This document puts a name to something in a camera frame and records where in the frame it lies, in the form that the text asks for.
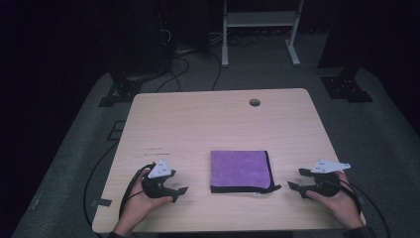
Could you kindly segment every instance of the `person's right hand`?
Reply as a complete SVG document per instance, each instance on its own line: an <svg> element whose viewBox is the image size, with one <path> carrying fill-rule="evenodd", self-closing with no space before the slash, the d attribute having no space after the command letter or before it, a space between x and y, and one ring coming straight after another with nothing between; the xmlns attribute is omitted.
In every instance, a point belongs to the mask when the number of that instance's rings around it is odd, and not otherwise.
<svg viewBox="0 0 420 238"><path fill-rule="evenodd" d="M336 175L339 180L349 183L345 174L336 172ZM352 189L345 183L341 182L341 185L352 191ZM365 226L355 203L342 190L332 197L323 196L318 192L311 190L306 191L306 195L330 208L337 220L340 221L346 229L350 230Z"/></svg>

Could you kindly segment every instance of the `person's left hand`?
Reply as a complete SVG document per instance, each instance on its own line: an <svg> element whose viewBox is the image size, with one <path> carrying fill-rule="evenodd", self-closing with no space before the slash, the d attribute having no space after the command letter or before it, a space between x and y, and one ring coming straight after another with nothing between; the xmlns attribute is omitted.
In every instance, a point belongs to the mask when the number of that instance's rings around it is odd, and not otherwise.
<svg viewBox="0 0 420 238"><path fill-rule="evenodd" d="M139 175L135 184L133 185L133 189L130 195L143 191L143 177L146 176L149 172L150 171L143 171ZM133 196L132 198L127 200L123 214L121 214L120 220L115 226L113 232L124 237L129 237L133 229L140 222L142 222L154 208L169 203L171 201L171 196L164 196L161 198L149 198L147 195L145 195L144 192Z"/></svg>

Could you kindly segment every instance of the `hand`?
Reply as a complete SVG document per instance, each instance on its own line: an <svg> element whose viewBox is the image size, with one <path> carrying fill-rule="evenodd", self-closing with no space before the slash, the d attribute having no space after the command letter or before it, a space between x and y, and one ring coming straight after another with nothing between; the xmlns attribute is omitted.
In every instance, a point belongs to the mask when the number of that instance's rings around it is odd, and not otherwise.
<svg viewBox="0 0 420 238"><path fill-rule="evenodd" d="M336 172L336 175L339 180L349 183L345 174ZM352 191L345 183L341 182L341 185ZM340 190L334 196L327 197L318 192L308 190L306 191L306 195L330 208L337 220L340 221L346 229L350 230L365 226L355 203L345 192Z"/></svg>
<svg viewBox="0 0 420 238"><path fill-rule="evenodd" d="M143 191L142 181L150 171L143 171L137 178L130 195ZM172 201L171 196L164 196L161 198L149 198L144 192L137 194L130 198L121 214L120 220L115 226L113 232L129 237L133 229L142 222L146 216L156 207L164 205Z"/></svg>

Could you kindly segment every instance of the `round hole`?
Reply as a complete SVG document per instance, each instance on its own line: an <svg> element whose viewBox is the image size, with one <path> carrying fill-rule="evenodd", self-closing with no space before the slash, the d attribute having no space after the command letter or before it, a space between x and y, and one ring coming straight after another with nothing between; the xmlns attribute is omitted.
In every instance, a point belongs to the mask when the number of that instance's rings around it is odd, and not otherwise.
<svg viewBox="0 0 420 238"><path fill-rule="evenodd" d="M252 106L260 106L261 104L262 103L258 99L253 98L250 100L250 105Z"/></svg>

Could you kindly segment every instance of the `white plastic marker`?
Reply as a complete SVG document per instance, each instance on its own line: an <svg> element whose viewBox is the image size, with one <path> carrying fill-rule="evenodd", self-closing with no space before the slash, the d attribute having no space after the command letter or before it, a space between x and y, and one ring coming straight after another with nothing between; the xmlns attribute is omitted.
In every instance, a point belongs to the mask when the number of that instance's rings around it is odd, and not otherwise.
<svg viewBox="0 0 420 238"><path fill-rule="evenodd" d="M350 167L351 167L350 164L319 160L316 163L316 165L312 168L311 172L317 173L317 174L327 174L331 172L346 170L346 169L349 169Z"/></svg>
<svg viewBox="0 0 420 238"><path fill-rule="evenodd" d="M155 167L151 170L148 177L150 179L165 177L165 176L170 176L171 173L172 171L170 170L169 165L164 160L160 160L157 162Z"/></svg>

